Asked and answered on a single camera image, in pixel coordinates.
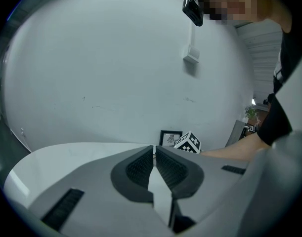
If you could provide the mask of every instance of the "picture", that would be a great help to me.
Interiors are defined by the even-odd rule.
[[[160,146],[173,147],[182,136],[181,131],[161,131]]]

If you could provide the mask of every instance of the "white cube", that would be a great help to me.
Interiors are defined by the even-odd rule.
[[[201,149],[201,142],[191,131],[189,131],[180,137],[174,148],[182,149],[190,153],[199,154]]]

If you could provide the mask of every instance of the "white wall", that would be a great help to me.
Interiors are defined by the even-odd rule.
[[[4,71],[10,128],[32,150],[68,142],[156,144],[192,130],[224,147],[253,97],[251,58],[232,26],[196,28],[200,64],[181,58],[183,0],[56,0],[12,40]]]

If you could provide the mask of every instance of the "textured black rubber pad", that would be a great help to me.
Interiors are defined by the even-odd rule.
[[[148,146],[114,166],[111,182],[127,199],[153,203],[153,193],[147,190],[152,169],[153,146]]]
[[[199,165],[161,146],[156,147],[156,167],[174,199],[193,196],[204,180]]]
[[[83,194],[84,192],[81,190],[70,189],[42,218],[42,221],[49,227],[59,231]]]
[[[230,165],[225,165],[221,169],[232,172],[232,173],[236,173],[239,175],[243,175],[245,173],[244,168],[238,168],[238,167],[234,167],[234,166],[230,166]]]

